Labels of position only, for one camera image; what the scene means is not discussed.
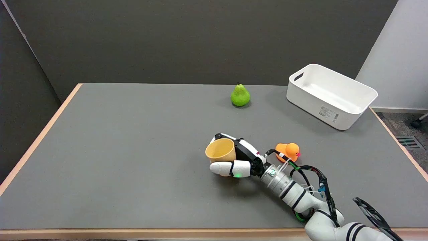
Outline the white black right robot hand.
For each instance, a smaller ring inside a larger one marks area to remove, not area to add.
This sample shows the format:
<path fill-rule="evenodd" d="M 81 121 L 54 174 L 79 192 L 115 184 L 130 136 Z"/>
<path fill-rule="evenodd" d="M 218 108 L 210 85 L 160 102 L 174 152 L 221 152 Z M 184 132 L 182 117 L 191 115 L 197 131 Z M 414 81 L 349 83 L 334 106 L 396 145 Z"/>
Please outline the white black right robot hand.
<path fill-rule="evenodd" d="M 224 177 L 261 177 L 266 157 L 243 138 L 217 133 L 205 149 L 211 172 Z"/>

